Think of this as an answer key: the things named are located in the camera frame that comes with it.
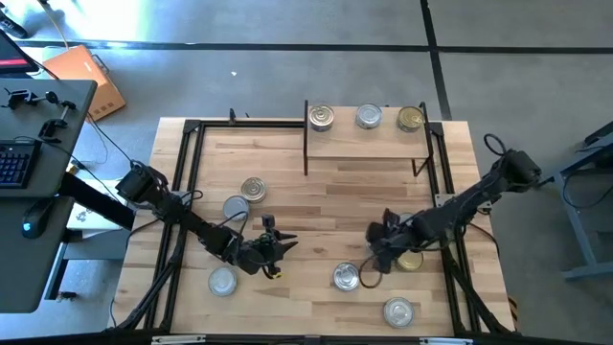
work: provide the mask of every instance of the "concrete floor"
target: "concrete floor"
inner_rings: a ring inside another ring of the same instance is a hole
[[[58,40],[33,1],[4,0],[36,40]],[[425,44],[418,0],[52,0],[68,39],[145,42]],[[611,47],[613,3],[604,0],[429,0],[441,45]],[[113,17],[113,25],[108,18]],[[29,49],[35,58],[60,50]],[[128,106],[101,127],[130,156],[148,160],[159,117],[301,116],[302,101],[356,105],[428,103],[441,112],[427,53],[220,52],[113,49],[95,52],[112,70]],[[482,173],[495,157],[487,132],[526,150],[544,171],[613,118],[613,56],[441,55],[454,120],[468,120]],[[109,146],[102,178],[127,169]],[[103,158],[90,126],[75,155]],[[613,278],[565,282],[582,265],[561,201],[550,188],[503,198],[494,232],[509,294],[526,335],[613,343]],[[611,239],[595,243],[603,255]],[[62,289],[82,298],[43,302],[25,315],[0,315],[0,338],[95,332],[106,326],[117,263],[71,264]]]

